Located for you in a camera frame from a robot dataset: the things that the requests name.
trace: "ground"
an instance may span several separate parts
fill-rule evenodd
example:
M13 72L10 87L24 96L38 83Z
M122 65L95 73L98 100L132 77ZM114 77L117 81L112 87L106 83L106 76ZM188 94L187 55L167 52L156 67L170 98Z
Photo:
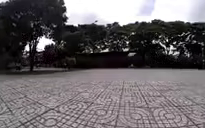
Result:
M0 75L0 128L205 128L205 71Z

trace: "tree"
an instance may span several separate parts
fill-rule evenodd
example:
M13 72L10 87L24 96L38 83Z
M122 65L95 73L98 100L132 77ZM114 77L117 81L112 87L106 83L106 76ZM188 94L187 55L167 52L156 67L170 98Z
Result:
M9 0L0 4L0 16L16 43L29 45L30 71L39 39L66 22L63 0Z
M145 65L146 55L156 54L162 50L158 42L155 42L159 37L158 33L154 31L150 23L142 22L138 24L136 32L129 37L129 48L142 56L143 65Z
M106 29L103 25L85 24L79 25L79 30L83 32L86 39L86 48L90 53L100 52L105 49L104 39L106 37Z

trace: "dark green tree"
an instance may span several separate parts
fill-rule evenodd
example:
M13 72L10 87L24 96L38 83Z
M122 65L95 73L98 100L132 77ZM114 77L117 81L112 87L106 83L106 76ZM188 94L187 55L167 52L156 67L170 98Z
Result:
M9 0L0 4L7 34L15 36L16 43L29 45L30 71L34 68L39 39L66 22L65 12L63 0Z

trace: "overcast sky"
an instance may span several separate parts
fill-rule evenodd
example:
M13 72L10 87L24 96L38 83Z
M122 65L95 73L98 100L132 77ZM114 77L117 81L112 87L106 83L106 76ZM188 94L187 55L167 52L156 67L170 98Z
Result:
M65 0L65 4L68 24L96 20L98 24L115 21L127 24L152 19L205 21L205 0Z

